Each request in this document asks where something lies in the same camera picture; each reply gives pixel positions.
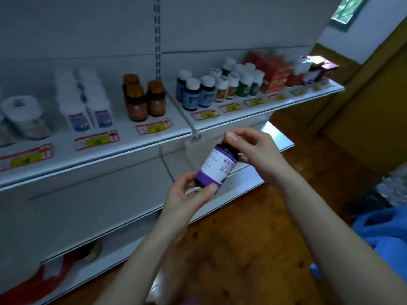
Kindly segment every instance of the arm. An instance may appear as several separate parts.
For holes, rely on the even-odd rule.
[[[405,304],[407,285],[284,160],[272,138],[253,128],[228,142],[282,195],[324,278],[345,304]]]
[[[218,189],[211,184],[198,193],[185,195],[188,188],[196,187],[193,181],[195,176],[196,172],[192,172],[175,181],[165,199],[157,225],[131,254],[94,305],[144,304],[165,252],[183,236],[192,216]]]

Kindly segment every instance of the window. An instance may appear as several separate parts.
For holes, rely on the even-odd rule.
[[[347,31],[366,2],[367,0],[342,0],[330,24],[341,31]]]

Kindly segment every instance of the brown bottle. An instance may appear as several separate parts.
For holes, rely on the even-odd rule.
[[[143,122],[147,120],[147,98],[141,85],[127,85],[126,107],[130,120]]]
[[[147,90],[147,110],[153,117],[161,117],[165,114],[165,92],[162,82],[150,81]]]
[[[123,96],[126,101],[126,93],[127,93],[127,86],[128,85],[139,85],[140,84],[140,79],[137,75],[135,74],[125,74],[123,75],[123,85],[122,85],[122,90],[123,90]]]

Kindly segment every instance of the person's left hand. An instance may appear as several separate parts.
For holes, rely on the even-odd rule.
[[[186,195],[189,188],[197,187],[194,180],[197,172],[181,175],[168,192],[157,229],[165,231],[173,240],[180,239],[192,216],[216,193],[216,184],[210,184],[199,192]]]

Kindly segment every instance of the blue label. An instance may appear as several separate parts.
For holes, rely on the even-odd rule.
[[[180,102],[182,102],[182,96],[184,94],[184,89],[185,86],[181,85],[178,81],[177,81],[177,100],[179,100]]]
[[[113,119],[109,110],[95,111],[95,121],[100,128],[110,127],[113,125]]]
[[[201,90],[201,96],[199,97],[199,105],[204,107],[209,107],[213,102],[215,97],[215,90],[213,91],[204,91]]]
[[[68,119],[75,132],[86,132],[90,129],[89,120],[83,113],[69,115]]]
[[[198,94],[189,94],[187,92],[184,92],[184,95],[182,97],[182,104],[185,108],[187,109],[196,109],[198,108],[199,104],[199,97],[201,96],[200,93]]]

